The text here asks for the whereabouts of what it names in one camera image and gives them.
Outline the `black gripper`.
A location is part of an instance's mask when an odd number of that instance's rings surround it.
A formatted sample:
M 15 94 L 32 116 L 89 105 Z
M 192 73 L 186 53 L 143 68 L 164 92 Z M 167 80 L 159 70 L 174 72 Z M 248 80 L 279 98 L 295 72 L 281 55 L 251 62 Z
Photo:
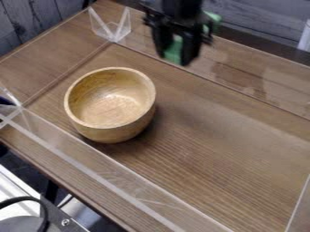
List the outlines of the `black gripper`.
M 190 65 L 200 52 L 202 28 L 196 26 L 202 22 L 202 0 L 140 0 L 140 5 L 160 58 L 174 42 L 174 33 L 186 30 L 182 33 L 180 64 Z

